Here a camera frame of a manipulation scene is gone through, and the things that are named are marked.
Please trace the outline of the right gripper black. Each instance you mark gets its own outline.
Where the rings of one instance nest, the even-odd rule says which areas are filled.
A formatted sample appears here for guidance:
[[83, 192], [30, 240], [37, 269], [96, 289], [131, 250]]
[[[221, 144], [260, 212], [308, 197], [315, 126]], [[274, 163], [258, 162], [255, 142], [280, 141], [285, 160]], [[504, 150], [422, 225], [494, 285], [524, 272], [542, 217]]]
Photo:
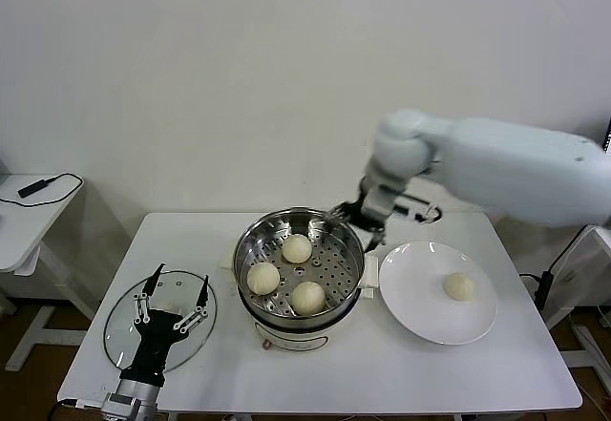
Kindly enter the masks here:
[[327, 222], [331, 225], [350, 223], [361, 230], [369, 232], [371, 238], [365, 249], [366, 252], [375, 250], [379, 245], [385, 243], [386, 224], [368, 217], [362, 211], [362, 202], [344, 201], [327, 211]]

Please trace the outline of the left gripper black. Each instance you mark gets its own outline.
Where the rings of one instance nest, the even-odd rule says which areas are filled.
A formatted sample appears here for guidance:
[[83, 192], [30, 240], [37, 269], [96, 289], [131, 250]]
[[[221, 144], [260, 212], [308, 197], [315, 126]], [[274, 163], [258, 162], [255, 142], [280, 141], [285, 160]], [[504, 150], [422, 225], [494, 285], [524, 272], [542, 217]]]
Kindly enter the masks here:
[[161, 263], [149, 276], [139, 294], [134, 295], [134, 310], [140, 341], [131, 365], [121, 371], [121, 380], [135, 381], [154, 387], [165, 383], [163, 372], [170, 348], [185, 339], [185, 335], [207, 317], [205, 308], [209, 300], [209, 276], [205, 275], [196, 306], [184, 318], [173, 312], [150, 309], [150, 300], [165, 266]]

